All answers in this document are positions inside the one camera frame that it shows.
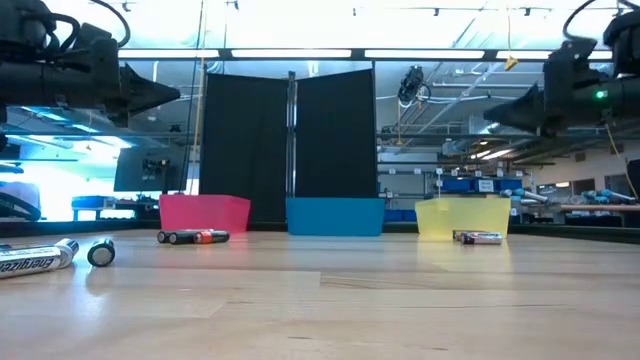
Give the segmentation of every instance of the yellow bin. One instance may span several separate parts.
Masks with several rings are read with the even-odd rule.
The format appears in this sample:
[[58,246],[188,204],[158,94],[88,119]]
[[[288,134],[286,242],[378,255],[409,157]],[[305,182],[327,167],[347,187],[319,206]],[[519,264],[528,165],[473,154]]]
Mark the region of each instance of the yellow bin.
[[416,203],[420,238],[451,240],[453,230],[492,231],[507,237],[511,199],[438,198]]

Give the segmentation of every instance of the black battery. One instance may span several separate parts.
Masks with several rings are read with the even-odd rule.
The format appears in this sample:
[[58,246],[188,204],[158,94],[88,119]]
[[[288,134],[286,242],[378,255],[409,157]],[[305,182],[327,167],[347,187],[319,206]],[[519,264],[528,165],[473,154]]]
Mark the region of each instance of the black battery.
[[91,249],[87,253],[87,260],[93,266],[104,267],[109,266],[116,257],[116,248],[111,239],[100,239],[91,245]]
[[173,231],[169,234],[169,242],[172,245],[193,244],[200,230]]
[[210,230],[201,231],[196,234],[194,242],[196,244],[219,244],[229,241],[231,236],[226,231]]
[[156,235],[156,240],[158,240],[160,244],[166,244],[169,242],[169,235],[164,231],[160,231],[158,235]]

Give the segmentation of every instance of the pipe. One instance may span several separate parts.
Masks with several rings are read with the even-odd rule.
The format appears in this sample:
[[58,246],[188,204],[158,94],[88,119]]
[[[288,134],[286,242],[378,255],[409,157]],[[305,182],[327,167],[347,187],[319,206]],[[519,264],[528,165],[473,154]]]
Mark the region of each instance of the pipe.
[[89,139],[94,137],[101,136],[115,136],[119,138],[150,138],[150,139],[158,139],[158,138],[179,138],[185,136],[193,136],[193,134],[185,134],[179,132],[122,132],[122,131],[105,131],[105,132],[97,132],[97,133],[68,133],[63,131],[32,131],[32,130],[0,130],[0,134],[2,135],[13,135],[13,136],[28,136],[28,135],[38,135],[38,136],[53,136],[53,137],[70,137],[70,138],[80,138],[80,139]]
[[[398,137],[398,133],[378,133],[376,135],[379,139],[390,139],[393,137]],[[478,139],[478,140],[542,140],[544,138],[537,135],[528,135],[528,134],[403,134],[403,138],[406,139]],[[608,140],[606,135],[597,135],[597,134],[565,134],[565,135],[557,135],[555,139],[564,139],[564,140],[599,140],[604,141]],[[615,137],[616,140],[640,140],[640,134],[637,135],[617,135]]]
[[614,199],[628,201],[628,202],[635,202],[636,201],[636,198],[634,198],[633,196],[623,195],[623,194],[620,194],[620,193],[617,193],[617,192],[613,192],[613,191],[608,190],[608,189],[604,189],[604,190],[598,191],[598,194],[600,194],[602,196],[606,196],[606,197],[612,197]]
[[640,205],[560,205],[562,211],[639,212]]
[[[442,116],[444,116],[447,112],[449,112],[449,110],[453,109],[456,104],[458,104],[458,102],[460,102],[460,100],[464,97],[469,96],[469,93],[471,93],[471,91],[473,91],[473,89],[475,89],[481,82],[485,81],[487,79],[487,77],[489,77],[489,75],[491,75],[492,72],[494,72],[496,69],[498,69],[498,67],[500,66],[504,66],[502,63],[495,63],[495,64],[491,64],[491,66],[489,66],[489,68],[487,69],[487,71],[480,77],[478,77],[473,84],[471,84],[471,86],[469,86],[465,91],[463,91],[462,93],[460,93],[460,95],[456,98],[456,100],[450,104],[448,104],[447,106],[445,106],[444,109],[440,110],[440,112],[438,114],[436,114],[436,116],[434,116],[433,118],[431,118],[431,120],[429,120],[429,122],[427,122],[426,124],[424,124],[419,130],[418,130],[418,134],[423,132],[424,130],[426,130],[429,125],[433,124],[434,122],[438,121],[438,119],[440,119]],[[400,150],[398,150],[396,152],[396,154],[399,154],[402,152],[402,149],[404,149],[405,147],[407,147],[409,144],[411,144],[413,142],[413,139],[409,139],[409,141],[405,142],[401,147]]]
[[517,189],[513,193],[515,195],[517,195],[517,196],[522,196],[522,197],[527,198],[527,199],[533,199],[533,200],[536,200],[536,201],[539,201],[539,202],[545,203],[545,204],[549,201],[549,198],[546,197],[546,196],[534,194],[534,193],[532,193],[530,191],[526,191],[524,189]]
[[[378,165],[487,165],[488,161],[379,161]],[[518,164],[522,166],[552,166],[553,162]]]
[[[434,89],[467,89],[472,87],[473,84],[447,84],[447,83],[432,83],[431,87]],[[478,84],[474,86],[474,89],[511,89],[511,90],[528,90],[531,88],[530,84]],[[544,89],[544,85],[538,84],[539,89]]]

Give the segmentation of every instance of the battery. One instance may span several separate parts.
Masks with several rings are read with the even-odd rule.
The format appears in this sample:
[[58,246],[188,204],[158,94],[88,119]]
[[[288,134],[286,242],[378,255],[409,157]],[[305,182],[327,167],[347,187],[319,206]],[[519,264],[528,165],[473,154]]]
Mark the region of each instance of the battery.
[[201,231],[196,234],[194,242],[196,244],[218,244],[229,241],[229,233],[220,230]]
[[69,248],[71,248],[71,251],[73,251],[73,256],[76,256],[78,250],[80,250],[80,245],[78,245],[78,242],[71,239],[62,239],[58,241],[56,245],[67,245]]
[[116,248],[111,239],[100,239],[91,245],[87,253],[87,260],[93,266],[104,267],[111,264],[116,257]]
[[55,247],[60,250],[60,265],[58,265],[60,269],[69,266],[80,249],[78,243],[71,239],[62,239],[55,243]]
[[480,245],[480,244],[502,244],[502,234],[496,232],[480,232],[472,231],[462,234],[462,243],[464,245]]
[[158,232],[158,235],[156,235],[156,240],[158,240],[160,244],[165,244],[169,242],[169,236],[166,232],[160,231]]
[[61,258],[56,246],[0,250],[0,278],[55,270]]
[[473,232],[473,230],[453,230],[453,240],[462,241],[462,235],[470,232]]

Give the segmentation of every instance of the ceiling light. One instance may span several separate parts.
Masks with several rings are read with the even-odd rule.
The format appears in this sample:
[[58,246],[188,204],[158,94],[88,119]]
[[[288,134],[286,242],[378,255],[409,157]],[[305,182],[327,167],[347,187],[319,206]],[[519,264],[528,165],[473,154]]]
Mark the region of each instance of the ceiling light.
[[500,157],[502,155],[508,154],[510,152],[512,152],[513,149],[506,149],[506,150],[500,150],[500,151],[496,151],[491,155],[487,155],[485,157],[482,158],[482,160],[491,160],[491,159],[495,159],[497,157]]
[[260,50],[231,50],[231,55],[237,58],[348,58],[351,50],[337,49],[260,49]]
[[491,152],[491,150],[483,151],[483,152],[478,153],[476,155],[471,155],[471,158],[472,159],[476,159],[476,158],[480,159],[480,158],[482,158],[483,156],[487,155],[490,152]]
[[551,55],[551,51],[531,51],[531,50],[514,50],[514,51],[498,51],[497,59],[508,59],[510,56],[518,60],[533,59],[546,60]]
[[367,58],[482,59],[482,50],[365,50]]
[[220,57],[218,50],[198,49],[120,49],[120,60],[129,59],[195,59]]

